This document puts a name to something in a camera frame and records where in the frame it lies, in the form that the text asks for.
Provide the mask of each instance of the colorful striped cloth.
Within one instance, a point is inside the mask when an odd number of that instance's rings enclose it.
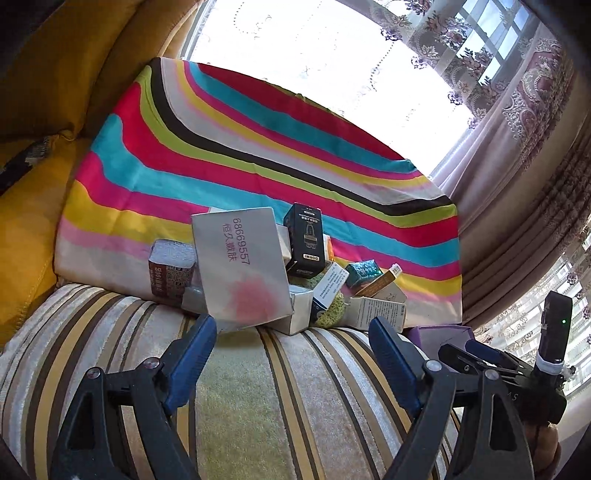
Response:
[[[0,432],[31,478],[47,480],[87,369],[133,369],[192,323],[178,309],[80,284],[37,309],[0,355]],[[154,480],[132,408],[122,407],[122,417],[131,477]],[[452,414],[430,480],[445,477],[458,424]],[[379,480],[411,420],[365,334],[260,327],[218,337],[174,425],[203,479]]]
[[[414,165],[291,92],[210,65],[154,59],[106,120],[67,199],[56,273],[152,299],[157,238],[191,242],[209,207],[322,210],[337,261],[398,263],[407,325],[461,320],[456,207]]]

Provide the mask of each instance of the black box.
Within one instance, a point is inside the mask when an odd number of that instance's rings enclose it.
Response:
[[[285,266],[294,277],[312,278],[324,270],[322,213],[318,208],[294,203],[283,219],[290,233],[291,260]]]

